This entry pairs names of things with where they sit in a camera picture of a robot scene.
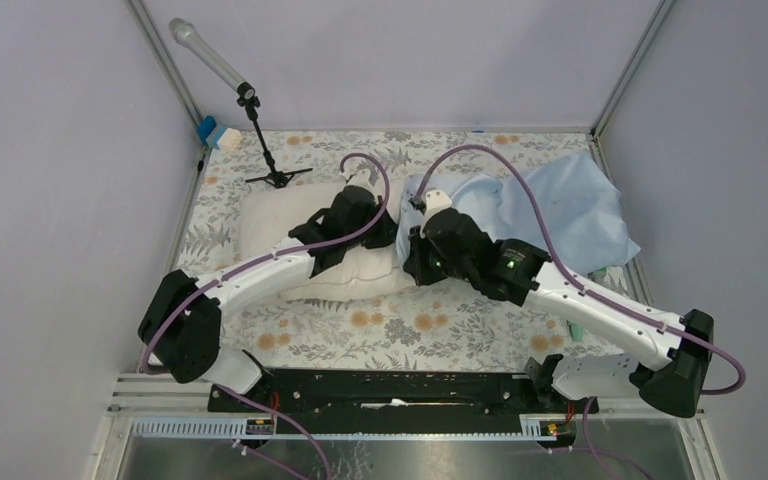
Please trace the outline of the black microphone tripod stand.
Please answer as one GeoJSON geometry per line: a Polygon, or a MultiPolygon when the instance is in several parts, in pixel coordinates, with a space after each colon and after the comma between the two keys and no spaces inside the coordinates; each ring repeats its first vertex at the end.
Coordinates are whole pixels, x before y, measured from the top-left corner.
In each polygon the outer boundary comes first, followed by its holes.
{"type": "Polygon", "coordinates": [[[287,187],[295,177],[312,171],[312,168],[302,168],[291,171],[279,170],[259,123],[257,109],[260,107],[260,100],[254,94],[254,91],[251,90],[248,91],[246,95],[240,95],[237,103],[245,110],[248,120],[254,127],[254,131],[262,149],[262,157],[267,167],[266,174],[246,179],[245,182],[247,184],[265,183],[272,188],[281,189],[287,187]]]}

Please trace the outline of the light blue pillowcase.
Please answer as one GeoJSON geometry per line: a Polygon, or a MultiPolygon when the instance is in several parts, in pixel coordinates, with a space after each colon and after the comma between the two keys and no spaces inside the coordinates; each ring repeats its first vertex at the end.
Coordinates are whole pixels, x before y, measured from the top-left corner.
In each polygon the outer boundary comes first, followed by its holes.
{"type": "MultiPolygon", "coordinates": [[[[569,269],[590,274],[622,266],[640,252],[622,218],[620,191],[588,152],[574,152],[519,173],[569,269]]],[[[512,175],[435,173],[426,189],[444,192],[453,208],[470,216],[493,240],[516,238],[547,248],[529,197],[512,175]]]]}

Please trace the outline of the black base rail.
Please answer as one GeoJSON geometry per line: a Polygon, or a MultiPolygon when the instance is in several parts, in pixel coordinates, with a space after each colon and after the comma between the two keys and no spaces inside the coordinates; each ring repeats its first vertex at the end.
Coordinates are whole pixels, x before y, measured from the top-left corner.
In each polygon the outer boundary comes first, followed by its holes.
{"type": "Polygon", "coordinates": [[[312,434],[513,434],[523,415],[598,409],[511,373],[273,369],[245,396],[312,434]]]}

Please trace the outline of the silver microphone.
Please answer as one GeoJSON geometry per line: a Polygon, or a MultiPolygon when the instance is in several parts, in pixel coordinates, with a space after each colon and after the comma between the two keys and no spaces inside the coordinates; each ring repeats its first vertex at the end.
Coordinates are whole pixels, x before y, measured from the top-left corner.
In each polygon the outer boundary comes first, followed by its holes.
{"type": "Polygon", "coordinates": [[[177,44],[192,52],[217,77],[234,90],[243,102],[256,96],[254,87],[200,36],[190,22],[181,18],[173,18],[169,22],[169,30],[177,44]]]}

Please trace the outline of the floral patterned bed sheet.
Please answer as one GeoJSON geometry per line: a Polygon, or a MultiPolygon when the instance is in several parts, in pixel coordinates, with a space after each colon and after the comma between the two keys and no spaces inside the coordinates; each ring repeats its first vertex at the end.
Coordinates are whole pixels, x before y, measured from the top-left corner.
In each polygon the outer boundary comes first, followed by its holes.
{"type": "MultiPolygon", "coordinates": [[[[504,162],[531,170],[574,152],[592,152],[582,133],[270,132],[267,143],[282,169],[312,168],[290,191],[342,185],[339,162],[371,155],[392,182],[424,173],[447,151],[438,173],[494,177],[504,162]]],[[[261,150],[247,139],[236,151],[213,152],[205,166],[177,265],[192,275],[232,266],[265,249],[244,224],[255,213],[263,183],[261,150]]],[[[571,339],[567,321],[494,302],[458,281],[409,285],[393,294],[340,301],[271,298],[227,317],[222,340],[270,367],[370,370],[499,371],[530,358],[612,355],[608,341],[585,332],[571,339]]]]}

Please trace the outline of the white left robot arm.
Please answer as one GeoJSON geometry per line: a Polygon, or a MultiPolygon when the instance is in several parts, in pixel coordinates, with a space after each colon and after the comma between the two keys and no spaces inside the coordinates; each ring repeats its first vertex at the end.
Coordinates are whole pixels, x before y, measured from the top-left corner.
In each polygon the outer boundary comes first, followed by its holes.
{"type": "Polygon", "coordinates": [[[259,256],[202,276],[181,269],[166,274],[137,330],[146,372],[169,373],[181,384],[207,380],[232,391],[245,410],[261,409],[271,387],[252,355],[222,346],[223,318],[307,283],[352,249],[391,245],[395,230],[386,198],[347,185],[330,206],[259,256]]]}

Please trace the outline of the teal green cylindrical tool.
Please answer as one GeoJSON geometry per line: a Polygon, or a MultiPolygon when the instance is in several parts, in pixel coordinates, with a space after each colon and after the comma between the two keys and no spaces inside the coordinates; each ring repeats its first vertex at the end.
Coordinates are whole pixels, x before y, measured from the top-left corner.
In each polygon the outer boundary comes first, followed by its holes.
{"type": "MultiPolygon", "coordinates": [[[[587,278],[615,293],[626,295],[628,293],[627,282],[621,267],[605,267],[587,275],[587,278]]],[[[585,329],[578,324],[567,322],[567,327],[574,342],[581,342],[586,336],[585,329]]]]}

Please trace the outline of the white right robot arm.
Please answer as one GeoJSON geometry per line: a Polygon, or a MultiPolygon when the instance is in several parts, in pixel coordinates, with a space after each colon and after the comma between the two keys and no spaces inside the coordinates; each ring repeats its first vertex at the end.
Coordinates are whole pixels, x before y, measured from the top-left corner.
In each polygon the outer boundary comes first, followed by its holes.
{"type": "Polygon", "coordinates": [[[405,271],[419,285],[462,280],[483,296],[576,323],[622,349],[618,358],[559,361],[533,386],[535,402],[557,412],[571,400],[637,393],[679,418],[696,414],[711,363],[713,318],[652,309],[571,271],[523,240],[494,240],[466,214],[437,211],[408,233],[405,271]]]}

